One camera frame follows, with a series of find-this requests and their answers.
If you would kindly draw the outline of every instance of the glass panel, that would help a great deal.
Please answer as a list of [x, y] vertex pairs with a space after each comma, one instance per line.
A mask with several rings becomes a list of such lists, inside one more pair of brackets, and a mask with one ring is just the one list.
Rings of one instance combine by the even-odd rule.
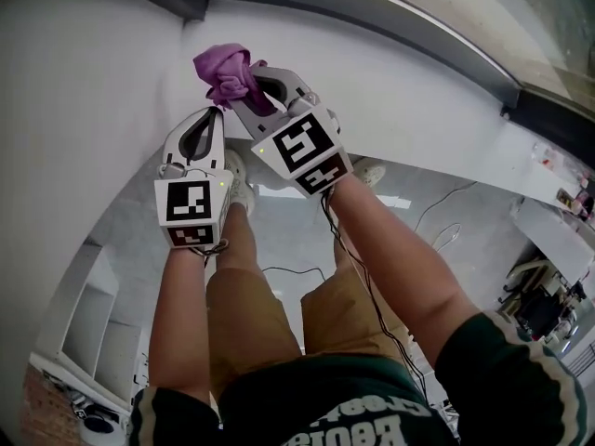
[[595, 111], [595, 0], [405, 0], [520, 82]]

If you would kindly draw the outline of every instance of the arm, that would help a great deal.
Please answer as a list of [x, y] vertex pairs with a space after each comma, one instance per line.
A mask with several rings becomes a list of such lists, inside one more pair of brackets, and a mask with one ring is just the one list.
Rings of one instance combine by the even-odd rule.
[[331, 206], [378, 290], [434, 366], [448, 338], [479, 310], [442, 257], [356, 177], [336, 184]]
[[173, 389], [209, 403], [205, 260], [190, 250], [169, 252], [149, 358], [152, 387]]
[[336, 184], [331, 206], [436, 369], [460, 413], [463, 444], [581, 443], [585, 397], [551, 352], [499, 316], [480, 314], [442, 258], [354, 176]]

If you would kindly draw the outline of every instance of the white wall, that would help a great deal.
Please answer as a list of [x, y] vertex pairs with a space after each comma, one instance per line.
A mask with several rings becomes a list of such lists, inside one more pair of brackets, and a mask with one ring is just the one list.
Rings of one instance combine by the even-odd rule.
[[181, 26], [143, 0], [0, 0], [0, 427], [12, 439], [54, 289], [173, 124]]

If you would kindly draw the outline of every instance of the green shirt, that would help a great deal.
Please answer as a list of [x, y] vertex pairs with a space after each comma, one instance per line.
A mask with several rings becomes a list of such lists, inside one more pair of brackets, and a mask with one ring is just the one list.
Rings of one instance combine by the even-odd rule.
[[[578, 382], [494, 314], [457, 329], [436, 378], [460, 415], [464, 445], [578, 445], [585, 437]], [[304, 357], [262, 369], [232, 383], [218, 407], [222, 429], [199, 400], [147, 388], [137, 396], [130, 444], [457, 444], [404, 367], [379, 357]]]

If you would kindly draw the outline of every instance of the person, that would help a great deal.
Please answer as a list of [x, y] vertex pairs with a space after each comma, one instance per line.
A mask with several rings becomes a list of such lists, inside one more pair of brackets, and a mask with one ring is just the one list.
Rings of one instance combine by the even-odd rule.
[[[130, 444], [457, 444], [383, 333], [363, 269], [337, 241], [335, 274], [301, 301], [302, 355], [258, 267], [245, 165], [226, 151], [226, 168], [229, 248], [206, 291], [205, 260], [170, 252]], [[587, 415], [577, 381], [541, 344], [469, 301], [440, 255], [372, 192], [382, 175], [369, 159], [355, 165], [330, 206], [345, 247], [369, 270], [387, 329], [404, 346], [411, 334], [435, 369], [462, 443], [580, 444]]]

